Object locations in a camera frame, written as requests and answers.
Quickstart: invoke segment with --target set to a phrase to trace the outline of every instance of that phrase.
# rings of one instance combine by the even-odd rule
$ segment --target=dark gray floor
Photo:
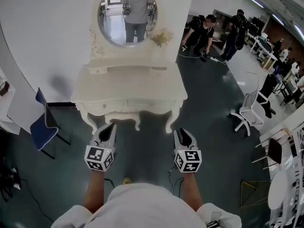
[[[183,127],[197,139],[203,162],[196,174],[205,203],[212,202],[242,218],[243,227],[260,228],[269,219],[267,204],[240,209],[241,180],[268,180],[269,172],[262,164],[251,164],[253,155],[262,155],[254,149],[259,133],[251,128],[237,133],[233,126],[238,122],[227,117],[243,101],[243,94],[226,65],[178,56],[177,63],[188,93],[174,128]],[[92,137],[91,128],[82,121],[75,108],[52,108],[54,117],[71,137],[68,146],[54,139],[45,149],[55,154],[52,160],[37,152],[31,136],[21,131],[20,136],[10,136],[6,155],[8,166],[16,166],[20,176],[28,181],[31,192],[44,212],[52,219],[58,218],[72,205],[81,204],[90,178],[90,170],[83,158],[86,145]],[[166,134],[165,123],[169,114],[155,115],[143,112],[141,130],[137,132],[133,121],[117,123],[117,157],[106,173],[115,185],[124,177],[134,182],[145,181],[170,188],[168,171],[173,166],[173,134]],[[171,180],[181,175],[174,171]],[[111,185],[106,183],[105,194]],[[51,223],[39,212],[25,185],[14,190],[8,203],[0,201],[0,219],[9,228],[46,228]]]

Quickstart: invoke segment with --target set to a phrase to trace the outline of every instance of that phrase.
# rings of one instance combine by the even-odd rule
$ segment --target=white vanity table
[[[175,63],[147,59],[93,59],[83,66],[71,102],[83,120],[97,126],[88,113],[111,119],[134,119],[139,130],[140,111],[164,114],[171,111],[166,132],[179,116],[187,99],[182,78]]]

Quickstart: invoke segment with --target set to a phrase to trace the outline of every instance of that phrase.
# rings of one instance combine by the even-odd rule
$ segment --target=table
[[[269,193],[268,206],[274,210],[281,206],[284,197],[287,193],[287,174],[285,171],[278,171],[273,177]]]
[[[275,62],[277,61],[277,58],[276,58],[272,53],[270,53],[269,51],[267,51],[267,50],[263,47],[263,45],[261,44],[261,42],[260,42],[257,38],[255,38],[254,36],[250,35],[249,33],[248,33],[248,35],[249,35],[253,40],[255,40],[255,42],[254,42],[254,44],[253,44],[253,46],[252,46],[252,48],[250,49],[249,52],[252,52],[253,48],[256,46],[256,44],[258,44],[258,45],[260,46],[260,48],[262,48],[262,50],[263,50],[264,52],[266,52],[267,55],[269,56],[269,59],[267,60],[267,62],[266,62],[265,65],[263,66],[263,69],[266,67],[266,65],[269,63],[269,61],[270,61],[271,59],[274,60],[273,63],[271,64],[271,66],[270,66],[269,69],[268,69],[268,70],[270,70],[270,69],[273,67],[273,65],[275,64]]]
[[[89,114],[112,119],[133,119],[139,130],[140,111],[164,114],[171,111],[166,132],[178,118],[187,93],[177,64],[142,58],[98,58],[83,66],[73,91],[83,120],[97,130]]]

